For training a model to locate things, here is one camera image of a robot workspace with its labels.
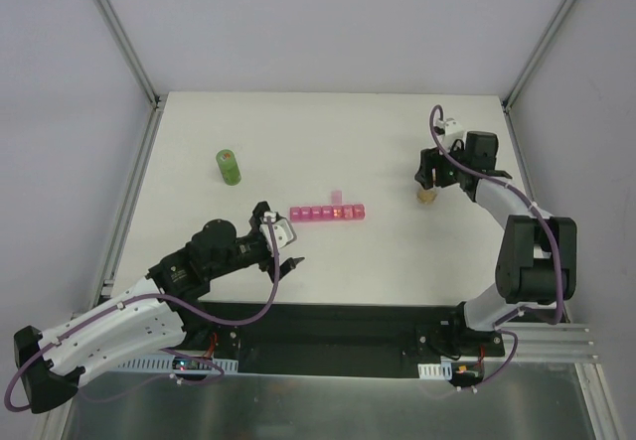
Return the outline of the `aluminium frame post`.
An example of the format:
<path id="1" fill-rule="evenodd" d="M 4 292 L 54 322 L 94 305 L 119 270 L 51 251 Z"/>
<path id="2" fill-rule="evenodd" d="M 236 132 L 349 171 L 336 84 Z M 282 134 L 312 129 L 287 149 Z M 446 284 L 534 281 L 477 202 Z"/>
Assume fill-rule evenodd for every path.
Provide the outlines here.
<path id="1" fill-rule="evenodd" d="M 130 69 L 137 85 L 153 108 L 159 106 L 161 95 L 151 81 L 130 40 L 111 0 L 93 0 L 115 45 Z"/>
<path id="2" fill-rule="evenodd" d="M 557 4 L 554 13 L 534 45 L 511 89 L 502 99 L 502 107 L 505 114 L 511 112 L 531 77 L 538 69 L 543 58 L 547 55 L 551 45 L 556 41 L 563 24 L 573 11 L 577 2 L 578 0 L 560 0 Z"/>

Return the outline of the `green cylindrical bottle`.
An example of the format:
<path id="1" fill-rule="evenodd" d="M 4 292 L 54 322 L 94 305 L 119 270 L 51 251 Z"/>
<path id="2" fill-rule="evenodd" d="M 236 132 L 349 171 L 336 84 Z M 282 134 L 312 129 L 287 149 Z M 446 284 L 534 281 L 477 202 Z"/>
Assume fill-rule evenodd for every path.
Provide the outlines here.
<path id="1" fill-rule="evenodd" d="M 224 182 L 235 186 L 241 181 L 241 173 L 235 153 L 230 149 L 223 149 L 216 155 L 216 161 Z"/>

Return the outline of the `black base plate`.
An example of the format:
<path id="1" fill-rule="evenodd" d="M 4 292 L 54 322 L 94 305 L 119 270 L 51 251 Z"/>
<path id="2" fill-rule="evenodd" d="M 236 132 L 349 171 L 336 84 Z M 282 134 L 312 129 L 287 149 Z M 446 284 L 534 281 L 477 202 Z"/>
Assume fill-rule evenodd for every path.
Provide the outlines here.
<path id="1" fill-rule="evenodd" d="M 212 348 L 241 373 L 415 378 L 448 358 L 503 357 L 494 331 L 469 329 L 458 306 L 275 304 L 246 326 L 193 321 L 180 351 Z"/>

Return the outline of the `pink weekly pill organizer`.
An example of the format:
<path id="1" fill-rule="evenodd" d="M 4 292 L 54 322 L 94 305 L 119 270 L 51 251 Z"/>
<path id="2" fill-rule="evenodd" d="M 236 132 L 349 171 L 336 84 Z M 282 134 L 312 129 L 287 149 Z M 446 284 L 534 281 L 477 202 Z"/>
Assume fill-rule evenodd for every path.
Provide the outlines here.
<path id="1" fill-rule="evenodd" d="M 364 220 L 364 204 L 346 204 L 341 190 L 334 190 L 327 205 L 292 206 L 289 208 L 292 222 L 331 222 Z"/>

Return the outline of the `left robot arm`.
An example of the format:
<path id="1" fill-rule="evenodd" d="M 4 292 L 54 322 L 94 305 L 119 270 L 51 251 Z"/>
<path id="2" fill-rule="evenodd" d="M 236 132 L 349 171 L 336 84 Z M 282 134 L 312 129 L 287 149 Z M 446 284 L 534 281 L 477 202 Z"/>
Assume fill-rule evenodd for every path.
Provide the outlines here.
<path id="1" fill-rule="evenodd" d="M 210 220 L 120 295 L 55 328 L 27 326 L 16 332 L 17 371 L 4 394 L 6 409 L 49 412 L 126 361 L 181 344 L 190 350 L 202 348 L 210 337 L 208 323 L 237 328 L 264 317 L 273 296 L 241 320 L 208 314 L 199 303 L 212 281 L 223 276 L 255 266 L 277 288 L 300 263 L 298 257 L 280 258 L 281 249 L 295 242 L 297 235 L 291 222 L 268 203 L 255 206 L 249 226 L 249 232 L 239 236 L 230 221 Z M 22 407 L 12 401 L 17 385 L 23 386 L 27 397 Z"/>

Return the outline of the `right aluminium frame post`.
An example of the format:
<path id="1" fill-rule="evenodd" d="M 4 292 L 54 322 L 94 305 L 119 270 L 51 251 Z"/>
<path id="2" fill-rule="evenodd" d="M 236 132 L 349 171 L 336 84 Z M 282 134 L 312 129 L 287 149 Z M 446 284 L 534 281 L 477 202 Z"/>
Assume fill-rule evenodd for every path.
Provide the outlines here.
<path id="1" fill-rule="evenodd" d="M 551 45 L 556 41 L 563 24 L 573 11 L 577 2 L 578 0 L 560 0 L 557 4 L 554 13 L 534 45 L 511 89 L 502 99 L 502 107 L 505 114 L 511 112 L 531 77 L 538 69 L 543 58 L 547 55 Z"/>

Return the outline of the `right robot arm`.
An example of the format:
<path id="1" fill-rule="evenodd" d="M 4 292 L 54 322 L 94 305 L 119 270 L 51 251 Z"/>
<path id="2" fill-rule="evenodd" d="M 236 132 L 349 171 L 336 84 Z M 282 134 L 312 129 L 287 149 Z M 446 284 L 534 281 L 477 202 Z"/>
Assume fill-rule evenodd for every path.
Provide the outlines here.
<path id="1" fill-rule="evenodd" d="M 576 223 L 539 209 L 509 173 L 497 169 L 496 134 L 435 127 L 432 136 L 435 145 L 421 151 L 415 180 L 425 190 L 458 186 L 493 217 L 503 238 L 494 283 L 430 332 L 428 347 L 457 360 L 476 353 L 497 338 L 498 327 L 523 314 L 560 323 L 576 286 Z"/>

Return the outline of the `clear pill bottle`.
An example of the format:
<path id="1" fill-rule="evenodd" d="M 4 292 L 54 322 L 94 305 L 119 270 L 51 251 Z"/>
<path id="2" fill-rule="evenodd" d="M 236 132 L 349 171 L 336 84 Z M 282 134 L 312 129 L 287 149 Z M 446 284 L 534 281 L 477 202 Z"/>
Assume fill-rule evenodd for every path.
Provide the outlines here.
<path id="1" fill-rule="evenodd" d="M 417 200 L 423 205 L 433 204 L 437 196 L 438 196 L 438 190 L 436 188 L 432 188 L 432 189 L 419 188 L 416 194 Z"/>

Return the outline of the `left aluminium frame post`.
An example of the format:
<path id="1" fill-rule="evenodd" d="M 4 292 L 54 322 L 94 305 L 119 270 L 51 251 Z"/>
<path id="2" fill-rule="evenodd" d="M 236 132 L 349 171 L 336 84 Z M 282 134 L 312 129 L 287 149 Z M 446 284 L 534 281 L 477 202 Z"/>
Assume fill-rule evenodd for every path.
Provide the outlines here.
<path id="1" fill-rule="evenodd" d="M 137 85 L 153 108 L 159 106 L 161 95 L 151 81 L 130 40 L 111 0 L 93 0 L 115 45 L 130 69 Z"/>

